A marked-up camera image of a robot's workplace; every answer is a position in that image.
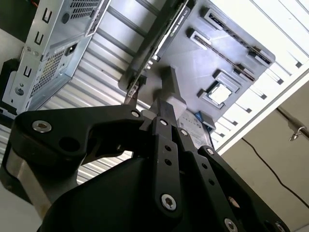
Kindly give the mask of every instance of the ventilation grille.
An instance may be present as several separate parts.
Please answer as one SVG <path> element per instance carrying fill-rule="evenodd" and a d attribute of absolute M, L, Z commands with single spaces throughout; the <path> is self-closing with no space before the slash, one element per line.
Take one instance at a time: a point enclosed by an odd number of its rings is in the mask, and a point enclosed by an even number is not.
<path fill-rule="evenodd" d="M 45 86 L 48 82 L 50 82 L 59 66 L 59 62 L 64 54 L 64 50 L 54 54 L 47 60 L 45 64 L 43 73 L 40 77 L 39 82 L 33 87 L 31 95 L 33 96 L 38 90 L 40 90 L 43 86 Z"/>
<path fill-rule="evenodd" d="M 99 4 L 100 0 L 72 0 L 70 8 L 73 9 L 71 19 L 89 17 Z"/>

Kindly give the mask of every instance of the black cable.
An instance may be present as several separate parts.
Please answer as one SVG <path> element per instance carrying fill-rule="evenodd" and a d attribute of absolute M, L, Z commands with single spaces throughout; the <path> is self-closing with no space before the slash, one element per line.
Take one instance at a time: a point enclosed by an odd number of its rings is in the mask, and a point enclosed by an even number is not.
<path fill-rule="evenodd" d="M 279 181 L 279 183 L 285 188 L 287 189 L 290 193 L 292 193 L 294 196 L 296 196 L 308 209 L 309 209 L 309 205 L 303 200 L 300 198 L 300 196 L 298 196 L 293 190 L 291 190 L 289 187 L 287 187 L 285 184 L 283 184 L 280 180 L 280 178 L 278 177 L 278 175 L 275 173 L 275 171 L 269 166 L 268 163 L 266 163 L 265 160 L 263 160 L 263 158 L 257 153 L 256 149 L 254 148 L 254 146 L 249 143 L 247 140 L 245 140 L 244 138 L 242 138 L 242 140 L 248 144 L 252 149 L 253 151 L 255 152 L 255 154 L 258 156 L 258 158 L 260 158 L 260 160 L 271 170 L 271 172 L 275 175 L 275 177 L 277 178 L 277 180 Z"/>
<path fill-rule="evenodd" d="M 208 133 L 208 136 L 209 136 L 209 140 L 211 141 L 211 146 L 214 149 L 214 145 L 213 145 L 213 142 L 212 142 L 212 139 L 211 139 L 211 133 L 209 131 L 209 127 L 206 127 L 206 130 L 207 130 L 207 133 Z"/>

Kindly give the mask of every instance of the metal computer chassis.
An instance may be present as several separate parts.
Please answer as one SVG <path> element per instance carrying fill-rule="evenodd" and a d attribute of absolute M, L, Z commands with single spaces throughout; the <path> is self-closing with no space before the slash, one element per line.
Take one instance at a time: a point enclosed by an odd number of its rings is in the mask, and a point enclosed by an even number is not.
<path fill-rule="evenodd" d="M 1 72 L 0 110 L 36 110 L 72 77 L 111 0 L 41 0 L 19 63 Z"/>

